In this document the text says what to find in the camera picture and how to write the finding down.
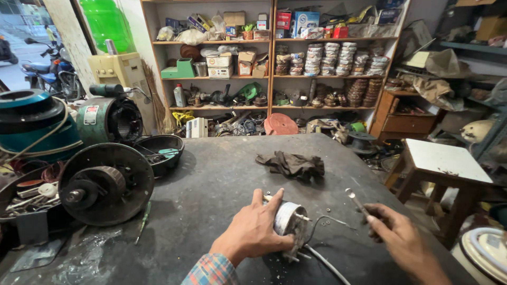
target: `white stool top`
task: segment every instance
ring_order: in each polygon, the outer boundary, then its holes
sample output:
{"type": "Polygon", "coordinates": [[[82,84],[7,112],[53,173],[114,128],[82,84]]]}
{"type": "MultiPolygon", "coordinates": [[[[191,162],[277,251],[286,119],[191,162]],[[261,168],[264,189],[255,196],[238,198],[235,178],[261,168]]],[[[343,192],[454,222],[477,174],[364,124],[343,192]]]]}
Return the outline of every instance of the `white stool top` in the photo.
{"type": "Polygon", "coordinates": [[[464,148],[406,139],[414,164],[419,169],[458,174],[459,177],[493,183],[472,155],[464,148]]]}

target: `white plastic bottle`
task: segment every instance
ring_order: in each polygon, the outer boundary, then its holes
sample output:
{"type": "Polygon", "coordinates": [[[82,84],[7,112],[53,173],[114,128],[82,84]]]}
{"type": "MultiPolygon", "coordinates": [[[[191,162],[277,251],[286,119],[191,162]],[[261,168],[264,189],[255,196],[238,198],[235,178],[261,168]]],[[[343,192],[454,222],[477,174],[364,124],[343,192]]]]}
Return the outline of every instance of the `white plastic bottle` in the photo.
{"type": "Polygon", "coordinates": [[[174,89],[174,98],[176,99],[176,106],[178,107],[187,106],[187,99],[185,98],[185,94],[183,93],[183,86],[180,83],[176,84],[176,88],[174,89]]]}

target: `grey work surface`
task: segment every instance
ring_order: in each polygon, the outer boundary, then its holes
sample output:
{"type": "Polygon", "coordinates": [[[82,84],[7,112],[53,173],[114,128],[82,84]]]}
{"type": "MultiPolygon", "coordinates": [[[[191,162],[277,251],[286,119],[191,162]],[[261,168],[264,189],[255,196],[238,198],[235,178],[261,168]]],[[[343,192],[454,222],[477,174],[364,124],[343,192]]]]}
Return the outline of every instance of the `grey work surface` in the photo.
{"type": "MultiPolygon", "coordinates": [[[[142,213],[122,225],[75,233],[51,265],[8,273],[1,284],[179,284],[234,215],[251,203],[255,188],[274,194],[281,187],[284,200],[303,205],[310,218],[330,208],[329,215],[357,228],[331,221],[317,226],[310,242],[351,284],[412,283],[385,245],[368,238],[368,226],[361,224],[362,214],[344,190],[352,188],[363,203],[380,202],[413,216],[346,147],[323,134],[199,138],[185,144],[174,173],[157,181],[138,246],[142,213]],[[320,156],[323,183],[302,185],[255,163],[257,153],[277,150],[320,156]]],[[[476,284],[433,236],[422,234],[454,284],[476,284]]],[[[9,260],[14,258],[7,256],[0,267],[9,260]]],[[[244,260],[236,271],[242,284],[341,284],[315,257],[289,264],[269,254],[244,260]]]]}

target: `teal motor housing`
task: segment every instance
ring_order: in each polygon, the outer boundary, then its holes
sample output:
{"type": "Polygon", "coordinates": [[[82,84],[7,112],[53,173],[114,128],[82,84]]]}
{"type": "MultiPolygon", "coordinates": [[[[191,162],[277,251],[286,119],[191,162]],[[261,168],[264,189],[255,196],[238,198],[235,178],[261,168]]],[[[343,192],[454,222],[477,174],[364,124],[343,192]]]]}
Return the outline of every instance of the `teal motor housing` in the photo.
{"type": "MultiPolygon", "coordinates": [[[[0,146],[20,152],[54,130],[65,117],[65,105],[40,89],[25,89],[0,93],[0,146]]],[[[71,115],[55,133],[28,150],[28,153],[51,151],[75,144],[53,154],[27,157],[54,163],[67,160],[83,148],[71,115]]]]}

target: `green water bottle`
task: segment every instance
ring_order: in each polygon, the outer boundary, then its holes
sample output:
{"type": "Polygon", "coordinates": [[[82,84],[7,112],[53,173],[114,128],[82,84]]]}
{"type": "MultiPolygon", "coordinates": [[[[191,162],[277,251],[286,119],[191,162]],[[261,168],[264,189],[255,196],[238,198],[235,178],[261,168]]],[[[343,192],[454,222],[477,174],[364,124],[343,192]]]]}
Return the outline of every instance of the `green water bottle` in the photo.
{"type": "Polygon", "coordinates": [[[106,39],[115,42],[116,49],[124,52],[129,46],[129,36],[122,13],[113,0],[81,0],[97,48],[107,52],[106,39]]]}

